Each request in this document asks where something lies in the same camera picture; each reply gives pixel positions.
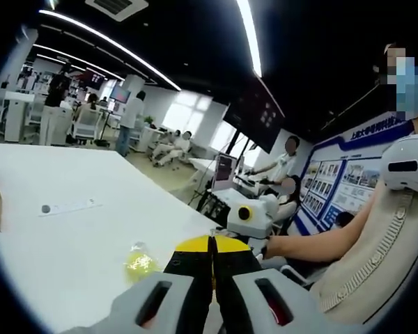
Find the display board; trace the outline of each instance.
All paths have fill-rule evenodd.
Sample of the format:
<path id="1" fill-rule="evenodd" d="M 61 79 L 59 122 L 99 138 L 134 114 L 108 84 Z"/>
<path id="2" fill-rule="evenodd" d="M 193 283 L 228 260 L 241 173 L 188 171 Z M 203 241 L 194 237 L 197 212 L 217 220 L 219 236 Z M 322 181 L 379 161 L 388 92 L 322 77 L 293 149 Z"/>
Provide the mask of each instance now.
<path id="1" fill-rule="evenodd" d="M 385 113 L 316 144 L 302 174 L 302 205 L 288 233 L 324 232 L 340 212 L 358 213 L 378 182 L 382 153 L 412 131 L 411 122 Z"/>

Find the face mask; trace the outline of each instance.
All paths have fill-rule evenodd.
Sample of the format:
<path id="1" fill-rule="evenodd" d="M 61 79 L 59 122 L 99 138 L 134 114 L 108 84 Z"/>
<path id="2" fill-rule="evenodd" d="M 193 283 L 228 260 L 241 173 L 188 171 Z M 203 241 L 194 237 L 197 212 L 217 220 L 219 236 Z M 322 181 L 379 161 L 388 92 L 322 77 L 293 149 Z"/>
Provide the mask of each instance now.
<path id="1" fill-rule="evenodd" d="M 396 111 L 399 120 L 418 117 L 418 66 L 413 57 L 397 57 L 396 73 L 387 75 L 387 84 L 396 86 Z"/>

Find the air vent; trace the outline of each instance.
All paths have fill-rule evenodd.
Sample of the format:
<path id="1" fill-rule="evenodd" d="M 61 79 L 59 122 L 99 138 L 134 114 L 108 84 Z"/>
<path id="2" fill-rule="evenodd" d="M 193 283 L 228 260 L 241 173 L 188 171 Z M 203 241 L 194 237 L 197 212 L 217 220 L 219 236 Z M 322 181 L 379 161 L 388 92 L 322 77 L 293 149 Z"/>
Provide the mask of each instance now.
<path id="1" fill-rule="evenodd" d="M 86 0 L 85 3 L 121 22 L 148 6 L 144 0 Z"/>

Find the black ceiling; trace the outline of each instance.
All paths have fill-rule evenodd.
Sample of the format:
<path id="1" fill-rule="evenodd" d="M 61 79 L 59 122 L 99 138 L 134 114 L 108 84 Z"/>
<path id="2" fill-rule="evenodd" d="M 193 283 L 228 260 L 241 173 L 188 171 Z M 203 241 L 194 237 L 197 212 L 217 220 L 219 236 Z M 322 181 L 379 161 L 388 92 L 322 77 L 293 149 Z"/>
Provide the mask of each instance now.
<path id="1" fill-rule="evenodd" d="M 212 95 L 223 103 L 237 97 L 252 75 L 252 64 L 236 1 L 147 1 L 149 7 L 122 22 L 84 0 L 61 0 L 56 11 L 126 46 L 182 89 Z M 309 141 L 319 141 L 385 111 L 382 92 L 375 89 L 331 122 L 375 86 L 373 65 L 387 43 L 418 39 L 418 6 L 412 2 L 409 10 L 406 4 L 393 2 L 351 5 L 342 0 L 249 0 L 263 80 L 285 113 L 283 127 Z M 121 76 L 136 73 L 97 46 L 159 86 L 173 89 L 121 50 L 76 26 L 46 15 L 38 15 L 34 24 L 39 26 L 40 45 Z M 56 56 L 37 48 L 31 55 L 35 53 Z"/>

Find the black eye slot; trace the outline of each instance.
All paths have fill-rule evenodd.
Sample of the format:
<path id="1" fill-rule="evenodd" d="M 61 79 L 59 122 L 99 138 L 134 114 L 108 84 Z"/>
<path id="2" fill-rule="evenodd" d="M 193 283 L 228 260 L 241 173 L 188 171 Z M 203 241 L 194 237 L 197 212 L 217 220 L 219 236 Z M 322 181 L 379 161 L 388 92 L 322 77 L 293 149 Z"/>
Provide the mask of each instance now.
<path id="1" fill-rule="evenodd" d="M 392 162 L 389 164 L 389 172 L 416 172 L 418 170 L 418 161 Z"/>

